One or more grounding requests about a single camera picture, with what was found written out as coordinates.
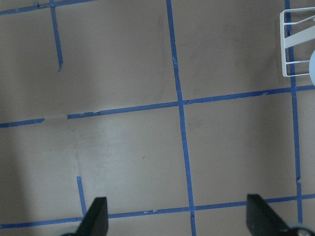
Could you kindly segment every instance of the vertical blue tape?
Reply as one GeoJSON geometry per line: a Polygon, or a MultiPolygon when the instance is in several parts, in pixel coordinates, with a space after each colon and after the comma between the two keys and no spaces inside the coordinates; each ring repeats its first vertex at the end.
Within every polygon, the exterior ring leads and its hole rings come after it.
{"type": "Polygon", "coordinates": [[[166,0],[166,7],[167,7],[168,27],[169,27],[169,35],[170,35],[172,58],[173,58],[173,67],[174,67],[175,85],[176,85],[178,107],[179,107],[180,124],[181,124],[182,144],[183,144],[183,152],[184,152],[186,181],[187,181],[188,200],[189,200],[189,209],[190,209],[191,234],[192,236],[196,236],[196,222],[195,222],[195,216],[194,216],[194,203],[193,203],[192,183],[191,183],[191,174],[190,174],[189,153],[188,153],[188,144],[187,144],[187,137],[186,137],[184,102],[183,102],[183,95],[182,95],[182,89],[181,89],[181,82],[179,79],[178,58],[177,58],[177,50],[176,50],[176,43],[175,43],[175,31],[174,31],[174,21],[173,21],[173,11],[172,11],[171,0],[166,0]]]}
{"type": "Polygon", "coordinates": [[[80,176],[77,177],[77,182],[78,182],[78,189],[79,189],[79,195],[80,195],[82,214],[83,214],[83,216],[85,216],[85,214],[87,213],[87,207],[85,205],[83,185],[82,185],[82,180],[81,180],[80,176]]]}
{"type": "MultiPolygon", "coordinates": [[[[54,2],[55,2],[55,0],[49,0],[49,3],[54,3],[54,2]]],[[[60,38],[59,38],[58,24],[57,24],[57,18],[56,18],[56,9],[54,7],[51,7],[50,12],[51,12],[51,19],[52,19],[53,28],[54,28],[55,44],[56,44],[56,49],[57,49],[59,71],[61,71],[61,68],[63,66],[63,54],[62,54],[61,43],[60,43],[60,38]]]]}
{"type": "MultiPolygon", "coordinates": [[[[290,9],[290,0],[285,0],[285,8],[290,9]]],[[[286,14],[286,21],[291,22],[291,14],[286,14]]],[[[287,28],[287,36],[290,36],[292,28],[287,28]]],[[[288,49],[289,60],[294,61],[293,47],[288,49]]],[[[295,74],[294,64],[290,64],[290,74],[295,74]]],[[[302,186],[301,179],[301,165],[300,165],[300,141],[299,141],[299,122],[298,122],[298,108],[297,108],[297,87],[295,76],[291,77],[291,98],[292,98],[292,112],[293,112],[293,135],[294,135],[294,155],[295,155],[295,178],[296,178],[296,197],[297,197],[297,213],[298,222],[303,223],[303,209],[302,209],[302,186]]]]}

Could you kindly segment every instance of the black object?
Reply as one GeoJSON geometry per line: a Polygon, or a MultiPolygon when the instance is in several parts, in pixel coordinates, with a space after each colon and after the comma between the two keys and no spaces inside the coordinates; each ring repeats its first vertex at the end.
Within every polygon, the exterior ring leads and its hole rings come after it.
{"type": "Polygon", "coordinates": [[[107,231],[107,199],[95,198],[77,231],[63,236],[106,236],[107,231]]]}
{"type": "Polygon", "coordinates": [[[315,236],[303,228],[290,228],[258,195],[247,195],[246,224],[253,236],[315,236]]]}

